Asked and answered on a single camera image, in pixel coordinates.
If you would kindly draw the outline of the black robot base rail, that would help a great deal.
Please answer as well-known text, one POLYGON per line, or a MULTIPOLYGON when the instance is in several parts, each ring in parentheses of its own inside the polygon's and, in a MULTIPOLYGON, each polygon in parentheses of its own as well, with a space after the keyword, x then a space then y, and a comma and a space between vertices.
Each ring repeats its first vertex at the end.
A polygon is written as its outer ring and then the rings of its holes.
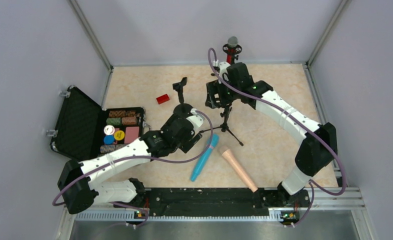
POLYGON ((247 187, 152 187, 136 183, 137 196, 128 206, 146 210, 151 217, 267 217, 275 208, 292 211, 306 208, 310 203, 307 190, 293 195, 284 189, 247 187))

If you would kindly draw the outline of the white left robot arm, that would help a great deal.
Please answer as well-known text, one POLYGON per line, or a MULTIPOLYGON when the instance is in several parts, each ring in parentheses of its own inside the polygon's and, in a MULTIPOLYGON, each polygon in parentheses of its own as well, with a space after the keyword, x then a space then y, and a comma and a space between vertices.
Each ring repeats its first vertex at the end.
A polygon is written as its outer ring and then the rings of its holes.
POLYGON ((148 131, 118 150, 82 162, 69 160, 59 177, 59 193, 52 205, 65 206, 70 214, 78 214, 98 204, 134 202, 145 193, 138 179, 108 179, 151 161, 169 163, 166 157, 176 150, 187 153, 201 139, 197 131, 208 120, 205 113, 194 108, 183 116, 174 113, 160 130, 148 131))

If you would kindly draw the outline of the black tripod clip mic stand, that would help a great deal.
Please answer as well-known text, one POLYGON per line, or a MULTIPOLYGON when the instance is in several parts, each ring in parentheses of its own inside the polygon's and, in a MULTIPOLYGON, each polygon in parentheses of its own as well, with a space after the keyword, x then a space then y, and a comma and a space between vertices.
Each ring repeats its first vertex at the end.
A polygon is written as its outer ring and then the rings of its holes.
POLYGON ((223 112, 220 113, 220 116, 223 118, 223 123, 217 127, 214 127, 213 129, 220 129, 222 132, 228 132, 229 134, 231 134, 236 140, 237 142, 241 145, 244 146, 244 143, 242 141, 240 141, 236 135, 230 130, 230 127, 228 125, 228 120, 230 117, 230 113, 233 109, 232 107, 232 103, 226 104, 224 106, 220 106, 220 108, 223 108, 223 112))

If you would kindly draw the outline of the blue microphone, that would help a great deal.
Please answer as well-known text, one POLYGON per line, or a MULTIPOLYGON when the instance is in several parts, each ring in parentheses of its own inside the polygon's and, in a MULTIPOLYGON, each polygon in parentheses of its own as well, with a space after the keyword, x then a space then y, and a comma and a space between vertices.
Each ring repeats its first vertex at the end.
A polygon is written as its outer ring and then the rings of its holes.
POLYGON ((204 169, 209 157, 211 156, 213 150, 218 145, 220 137, 217 134, 213 135, 212 141, 208 147, 208 149, 203 153, 203 155, 196 162, 192 174, 190 176, 190 181, 195 182, 202 170, 204 169))

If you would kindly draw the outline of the red glitter microphone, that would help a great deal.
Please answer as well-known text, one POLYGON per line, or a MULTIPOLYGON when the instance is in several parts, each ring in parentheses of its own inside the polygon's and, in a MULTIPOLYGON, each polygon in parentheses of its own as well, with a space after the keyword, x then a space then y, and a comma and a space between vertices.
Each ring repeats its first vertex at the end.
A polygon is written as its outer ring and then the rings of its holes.
POLYGON ((236 55, 236 47, 238 45, 238 38, 236 36, 231 36, 228 40, 227 40, 227 58, 226 61, 229 64, 233 64, 235 61, 235 55, 236 55))

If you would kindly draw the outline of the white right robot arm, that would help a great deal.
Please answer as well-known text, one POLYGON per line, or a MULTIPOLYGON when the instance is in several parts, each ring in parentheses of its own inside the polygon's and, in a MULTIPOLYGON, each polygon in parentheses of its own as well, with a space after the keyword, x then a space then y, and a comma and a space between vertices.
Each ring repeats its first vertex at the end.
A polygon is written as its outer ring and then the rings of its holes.
POLYGON ((251 106, 272 118, 299 144, 296 166, 277 187, 290 197, 337 157, 336 128, 331 123, 320 124, 300 113, 283 100, 274 88, 263 80, 254 81, 246 64, 229 64, 215 60, 211 63, 216 80, 206 84, 209 108, 223 108, 235 100, 251 106))

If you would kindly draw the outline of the black shock mount tripod stand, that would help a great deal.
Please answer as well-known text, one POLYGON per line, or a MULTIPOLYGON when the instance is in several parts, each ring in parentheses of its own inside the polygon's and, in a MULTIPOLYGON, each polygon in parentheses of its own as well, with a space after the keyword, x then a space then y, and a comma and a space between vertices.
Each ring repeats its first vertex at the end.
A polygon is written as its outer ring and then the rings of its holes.
POLYGON ((242 47, 239 44, 224 44, 222 50, 224 53, 227 54, 226 62, 230 65, 233 65, 235 63, 235 60, 239 59, 239 54, 242 52, 242 47))

